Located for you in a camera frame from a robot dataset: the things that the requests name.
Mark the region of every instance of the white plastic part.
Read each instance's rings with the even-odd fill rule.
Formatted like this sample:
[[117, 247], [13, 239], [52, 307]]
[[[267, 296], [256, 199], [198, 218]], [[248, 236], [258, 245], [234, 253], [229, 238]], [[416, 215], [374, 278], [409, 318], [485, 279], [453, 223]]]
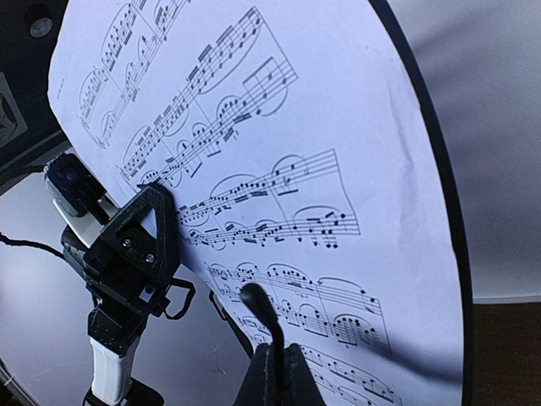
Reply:
[[[63, 208], [58, 204], [56, 200], [52, 201], [53, 205], [57, 208], [60, 216], [74, 231], [75, 235], [80, 241], [90, 248], [92, 243], [98, 238], [103, 229], [103, 226], [92, 216], [91, 213], [86, 213], [83, 217], [71, 217]], [[109, 217], [117, 214], [118, 208], [107, 201], [107, 199], [100, 200], [100, 206]]]
[[119, 405], [131, 387], [132, 366], [134, 365], [135, 349], [140, 337], [129, 347], [126, 356], [120, 356], [110, 349], [90, 338], [94, 351], [94, 379], [92, 393], [105, 404]]

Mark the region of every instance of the white wall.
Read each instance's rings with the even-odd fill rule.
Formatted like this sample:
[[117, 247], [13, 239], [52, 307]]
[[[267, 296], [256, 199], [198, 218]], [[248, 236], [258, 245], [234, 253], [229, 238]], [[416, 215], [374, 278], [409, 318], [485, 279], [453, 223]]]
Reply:
[[[12, 239], [60, 250], [64, 227], [42, 175], [0, 198], [0, 231]], [[176, 276], [196, 283], [192, 308], [180, 321], [149, 319], [134, 377], [168, 404], [231, 404], [249, 359], [207, 299], [208, 288], [185, 268]], [[171, 312], [180, 309], [183, 295], [172, 289]], [[69, 265], [47, 252], [0, 244], [0, 358], [40, 404], [81, 404], [90, 387], [91, 307], [90, 293]]]
[[541, 2], [389, 0], [440, 118], [478, 303], [541, 299]]

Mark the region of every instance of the black border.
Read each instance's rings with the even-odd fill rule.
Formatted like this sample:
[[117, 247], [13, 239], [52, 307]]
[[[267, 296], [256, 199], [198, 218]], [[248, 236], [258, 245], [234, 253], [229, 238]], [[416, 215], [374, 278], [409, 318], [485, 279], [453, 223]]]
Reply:
[[467, 252], [466, 231], [462, 219], [458, 190], [452, 172], [451, 161], [441, 132], [438, 116], [430, 99], [429, 91], [424, 83], [423, 76], [413, 51], [404, 36], [402, 28], [386, 0], [369, 0], [372, 8], [380, 18], [395, 49], [398, 51], [407, 74], [412, 81], [413, 89], [417, 95], [424, 123], [429, 133], [430, 144], [438, 173], [440, 174], [441, 188], [445, 198], [451, 242], [455, 251], [456, 263], [462, 291], [462, 311], [464, 325], [464, 366], [462, 378], [462, 405], [472, 404], [473, 395], [473, 296], [472, 278], [470, 274], [469, 257]]

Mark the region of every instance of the white paper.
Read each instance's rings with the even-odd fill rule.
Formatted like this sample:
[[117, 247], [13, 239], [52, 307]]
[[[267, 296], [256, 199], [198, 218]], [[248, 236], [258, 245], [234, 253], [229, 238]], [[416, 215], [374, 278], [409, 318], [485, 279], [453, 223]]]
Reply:
[[49, 98], [117, 203], [174, 193], [184, 262], [254, 345], [238, 292], [266, 290], [328, 404], [460, 403], [440, 180], [367, 1], [71, 0]]

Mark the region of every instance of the wooden floor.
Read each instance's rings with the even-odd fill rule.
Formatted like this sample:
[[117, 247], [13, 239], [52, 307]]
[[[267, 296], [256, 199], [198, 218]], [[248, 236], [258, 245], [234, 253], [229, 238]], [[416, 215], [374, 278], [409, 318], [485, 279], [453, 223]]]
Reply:
[[476, 406], [541, 405], [541, 304], [476, 305]]

